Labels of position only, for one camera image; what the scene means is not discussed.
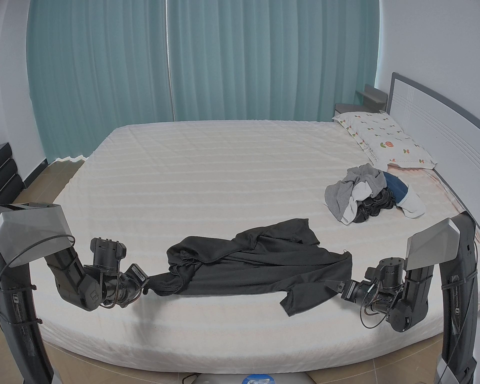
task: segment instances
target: wall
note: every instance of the wall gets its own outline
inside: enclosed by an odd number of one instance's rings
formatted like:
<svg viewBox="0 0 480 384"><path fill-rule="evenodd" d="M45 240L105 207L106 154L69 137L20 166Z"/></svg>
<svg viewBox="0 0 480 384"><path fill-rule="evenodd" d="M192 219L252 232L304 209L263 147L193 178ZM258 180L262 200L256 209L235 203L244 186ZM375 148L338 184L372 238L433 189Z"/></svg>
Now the wall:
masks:
<svg viewBox="0 0 480 384"><path fill-rule="evenodd" d="M392 72L418 81L480 118L480 1L381 0L377 87Z"/></svg>
<svg viewBox="0 0 480 384"><path fill-rule="evenodd" d="M29 6L30 0L0 0L0 142L10 143L23 180L45 159L28 87Z"/></svg>

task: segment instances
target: bed sheet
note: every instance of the bed sheet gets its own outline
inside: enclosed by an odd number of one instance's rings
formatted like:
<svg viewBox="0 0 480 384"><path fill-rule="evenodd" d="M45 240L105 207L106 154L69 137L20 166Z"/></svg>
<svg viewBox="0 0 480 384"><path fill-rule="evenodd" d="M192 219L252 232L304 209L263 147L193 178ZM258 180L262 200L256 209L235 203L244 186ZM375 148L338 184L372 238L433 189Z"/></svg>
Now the bed sheet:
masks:
<svg viewBox="0 0 480 384"><path fill-rule="evenodd" d="M306 217L321 246L353 255L353 278L385 257L405 257L407 238L458 213L435 174L389 170L411 184L426 214L383 210L345 226L324 205L324 190L367 156L338 123L197 121L116 129L70 180L61 204L83 264L90 239L123 242L121 269L168 270L166 250L189 235L231 239L245 229ZM424 321L405 333L362 327L359 308L335 297L288 317L284 292L159 297L85 312L64 302L43 260L31 264L42 335L70 351L153 371L297 372L371 359L442 331L438 268Z"/></svg>

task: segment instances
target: blue logo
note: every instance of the blue logo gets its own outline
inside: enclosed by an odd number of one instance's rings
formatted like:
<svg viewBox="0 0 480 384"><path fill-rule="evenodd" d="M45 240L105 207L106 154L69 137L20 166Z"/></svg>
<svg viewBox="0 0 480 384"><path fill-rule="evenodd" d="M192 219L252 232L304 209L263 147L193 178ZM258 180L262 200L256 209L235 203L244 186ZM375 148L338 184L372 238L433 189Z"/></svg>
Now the blue logo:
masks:
<svg viewBox="0 0 480 384"><path fill-rule="evenodd" d="M275 384L275 380L270 375L250 375L245 377L241 384Z"/></svg>

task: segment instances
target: white cloth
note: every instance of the white cloth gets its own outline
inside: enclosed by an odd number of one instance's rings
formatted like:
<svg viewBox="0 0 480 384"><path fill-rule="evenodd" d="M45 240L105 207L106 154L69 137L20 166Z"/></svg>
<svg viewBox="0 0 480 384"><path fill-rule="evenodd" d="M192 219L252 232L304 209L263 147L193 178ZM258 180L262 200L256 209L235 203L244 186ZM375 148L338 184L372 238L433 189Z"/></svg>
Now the white cloth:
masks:
<svg viewBox="0 0 480 384"><path fill-rule="evenodd" d="M333 122L127 126L105 139L55 203L63 208L83 264L92 263L90 239L101 236L126 245L121 271L138 263L155 275L168 271L166 250L186 236L231 239L249 228L307 217L322 247L352 253L352 277L361 280L379 260L405 257L409 236L458 213L433 172L393 169L421 191L427 213L405 220L391 209L365 224L343 225L321 196L347 168L366 161L347 130ZM426 318L404 333L386 322L363 328L358 307L338 296L288 317L279 304L285 292L160 297L150 291L126 308L87 312L59 297L45 260L30 269L46 341L137 369L309 371L372 359L443 328L438 268Z"/></svg>
<svg viewBox="0 0 480 384"><path fill-rule="evenodd" d="M348 202L347 208L343 213L342 223L345 225L350 224L357 215L358 205L357 201L363 201L372 194L372 189L367 182L361 181L356 184L352 189L352 195Z"/></svg>
<svg viewBox="0 0 480 384"><path fill-rule="evenodd" d="M425 213L425 204L415 193L411 185L408 185L408 191L397 207L402 208L403 214L411 219L419 217Z"/></svg>

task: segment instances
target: curtain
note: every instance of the curtain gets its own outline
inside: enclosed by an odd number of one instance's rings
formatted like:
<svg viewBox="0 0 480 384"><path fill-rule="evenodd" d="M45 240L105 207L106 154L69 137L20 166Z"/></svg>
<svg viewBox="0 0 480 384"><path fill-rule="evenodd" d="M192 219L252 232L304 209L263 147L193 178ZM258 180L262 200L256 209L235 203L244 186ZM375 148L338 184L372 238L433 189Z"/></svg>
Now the curtain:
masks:
<svg viewBox="0 0 480 384"><path fill-rule="evenodd" d="M176 120L331 120L374 84L378 0L167 0Z"/></svg>
<svg viewBox="0 0 480 384"><path fill-rule="evenodd" d="M89 156L117 127L173 120L164 1L32 0L26 48L49 162Z"/></svg>

